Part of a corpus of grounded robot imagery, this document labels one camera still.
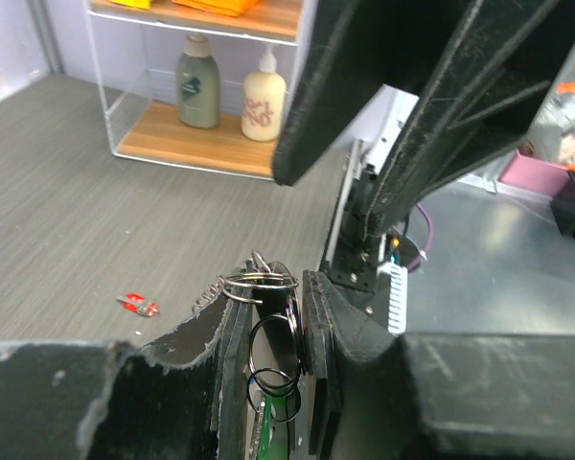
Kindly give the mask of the keychain with keys and strap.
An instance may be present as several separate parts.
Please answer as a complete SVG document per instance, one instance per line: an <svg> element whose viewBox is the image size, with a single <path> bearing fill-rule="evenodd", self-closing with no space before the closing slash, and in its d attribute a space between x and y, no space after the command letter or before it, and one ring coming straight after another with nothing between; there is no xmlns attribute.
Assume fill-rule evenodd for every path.
<svg viewBox="0 0 575 460"><path fill-rule="evenodd" d="M253 410L248 459L288 459L290 424L302 407L299 381L307 373L298 280L280 262L253 250L243 266L219 275L195 300L198 313L219 298L253 308L247 339L246 401Z"/></svg>

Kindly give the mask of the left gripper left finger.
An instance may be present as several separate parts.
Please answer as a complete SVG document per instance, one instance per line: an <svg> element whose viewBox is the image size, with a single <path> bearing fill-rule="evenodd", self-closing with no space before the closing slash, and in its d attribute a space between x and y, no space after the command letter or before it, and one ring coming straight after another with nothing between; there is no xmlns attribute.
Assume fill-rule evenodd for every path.
<svg viewBox="0 0 575 460"><path fill-rule="evenodd" d="M0 341L0 459L242 459L250 322L219 295L141 348Z"/></svg>

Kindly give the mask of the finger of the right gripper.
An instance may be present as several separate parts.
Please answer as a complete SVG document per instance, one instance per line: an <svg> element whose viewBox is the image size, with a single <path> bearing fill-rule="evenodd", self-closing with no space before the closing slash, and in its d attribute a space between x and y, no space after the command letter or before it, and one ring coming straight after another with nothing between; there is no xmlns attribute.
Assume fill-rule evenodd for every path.
<svg viewBox="0 0 575 460"><path fill-rule="evenodd" d="M276 183L296 184L388 84L422 96L456 61L481 1L321 1L306 63L274 151Z"/></svg>
<svg viewBox="0 0 575 460"><path fill-rule="evenodd" d="M418 98L358 208L385 233L423 197L517 147L575 56L575 1L415 3L391 86Z"/></svg>

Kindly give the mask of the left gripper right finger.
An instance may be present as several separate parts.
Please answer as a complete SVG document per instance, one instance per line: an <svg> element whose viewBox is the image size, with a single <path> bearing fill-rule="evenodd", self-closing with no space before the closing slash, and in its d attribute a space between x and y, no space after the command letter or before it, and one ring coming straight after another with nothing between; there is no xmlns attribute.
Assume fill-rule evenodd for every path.
<svg viewBox="0 0 575 460"><path fill-rule="evenodd" d="M306 271L319 459L575 459L575 335L390 334Z"/></svg>

